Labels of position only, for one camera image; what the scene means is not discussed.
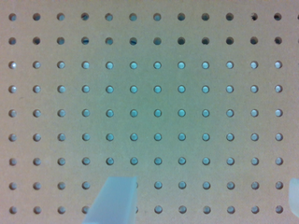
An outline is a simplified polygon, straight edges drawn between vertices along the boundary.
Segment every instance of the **pegboard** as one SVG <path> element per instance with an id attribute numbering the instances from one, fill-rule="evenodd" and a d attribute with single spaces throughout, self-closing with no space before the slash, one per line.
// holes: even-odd
<path id="1" fill-rule="evenodd" d="M 2 223 L 296 223 L 297 1 L 3 1 Z"/>

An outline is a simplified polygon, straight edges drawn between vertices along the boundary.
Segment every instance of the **perforated board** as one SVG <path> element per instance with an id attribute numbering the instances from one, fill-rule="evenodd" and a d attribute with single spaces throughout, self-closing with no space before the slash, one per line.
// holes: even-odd
<path id="1" fill-rule="evenodd" d="M 2 1 L 0 12 L 2 223 L 81 223 L 109 176 L 134 175 L 136 223 L 298 222 L 299 2 Z"/>

